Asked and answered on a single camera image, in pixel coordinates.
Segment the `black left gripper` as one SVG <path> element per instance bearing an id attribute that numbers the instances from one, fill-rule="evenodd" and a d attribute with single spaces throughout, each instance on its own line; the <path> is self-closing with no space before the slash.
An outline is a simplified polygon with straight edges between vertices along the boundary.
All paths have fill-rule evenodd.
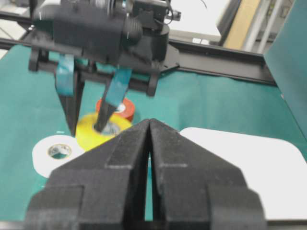
<path id="1" fill-rule="evenodd" d="M 166 0 L 55 0 L 32 12 L 35 28 L 29 69 L 38 71 L 48 52 L 59 55 L 55 88 L 71 135 L 76 135 L 84 82 L 75 57 L 122 66 L 115 71 L 94 126 L 103 131 L 128 90 L 132 70 L 149 74 L 146 93 L 156 91 L 166 57 Z"/>

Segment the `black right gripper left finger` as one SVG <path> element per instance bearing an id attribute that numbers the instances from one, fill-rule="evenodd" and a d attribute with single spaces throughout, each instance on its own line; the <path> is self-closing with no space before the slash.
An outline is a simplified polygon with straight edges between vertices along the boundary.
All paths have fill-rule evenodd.
<path id="1" fill-rule="evenodd" d="M 148 119 L 52 171 L 33 195 L 27 230 L 122 230 L 144 220 Z"/>

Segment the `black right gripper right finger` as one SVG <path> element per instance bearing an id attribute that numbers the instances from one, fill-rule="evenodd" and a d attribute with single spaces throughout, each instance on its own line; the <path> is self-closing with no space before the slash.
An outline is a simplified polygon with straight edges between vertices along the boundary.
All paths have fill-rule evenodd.
<path id="1" fill-rule="evenodd" d="M 264 230 L 259 195 L 235 165 L 151 119 L 153 218 L 168 230 Z"/>

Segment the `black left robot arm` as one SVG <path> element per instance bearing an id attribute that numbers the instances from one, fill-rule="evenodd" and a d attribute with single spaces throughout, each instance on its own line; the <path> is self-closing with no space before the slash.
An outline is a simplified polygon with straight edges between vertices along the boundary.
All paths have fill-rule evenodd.
<path id="1" fill-rule="evenodd" d="M 106 86 L 95 129 L 102 131 L 128 89 L 154 96 L 161 72 L 179 66 L 168 0 L 59 0 L 31 8 L 29 69 L 52 72 L 75 135 L 86 81 Z"/>

